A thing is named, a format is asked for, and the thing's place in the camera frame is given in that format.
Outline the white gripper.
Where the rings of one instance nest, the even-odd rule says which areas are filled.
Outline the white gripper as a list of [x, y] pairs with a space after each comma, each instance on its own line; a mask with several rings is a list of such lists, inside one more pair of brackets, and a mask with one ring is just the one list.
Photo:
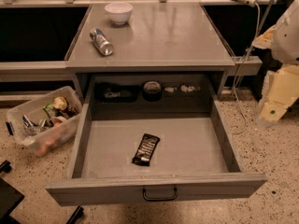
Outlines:
[[[252, 46], [270, 49], [276, 26], [268, 28], [255, 37]], [[268, 71], [262, 88], [262, 99], [258, 103], [257, 123], [270, 127], [277, 123], [299, 98], [299, 66], [283, 64], [276, 72]]]

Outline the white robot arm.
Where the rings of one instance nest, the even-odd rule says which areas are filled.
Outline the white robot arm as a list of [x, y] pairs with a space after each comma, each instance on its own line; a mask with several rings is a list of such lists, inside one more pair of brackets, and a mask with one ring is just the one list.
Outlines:
[[257, 108], [256, 122], [270, 127], [299, 98], [299, 0], [293, 0], [277, 23], [253, 40], [253, 46], [270, 49], [272, 57], [282, 63], [276, 72], [266, 73]]

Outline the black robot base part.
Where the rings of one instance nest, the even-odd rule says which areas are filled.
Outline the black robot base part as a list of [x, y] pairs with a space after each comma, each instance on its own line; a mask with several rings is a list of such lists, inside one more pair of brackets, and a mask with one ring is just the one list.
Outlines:
[[[11, 171], [10, 162], [5, 160], [0, 164], [0, 173]], [[10, 213], [24, 199], [24, 195], [0, 178], [0, 224], [20, 224]], [[83, 216], [83, 207], [78, 206], [66, 224], [76, 224], [77, 220]]]

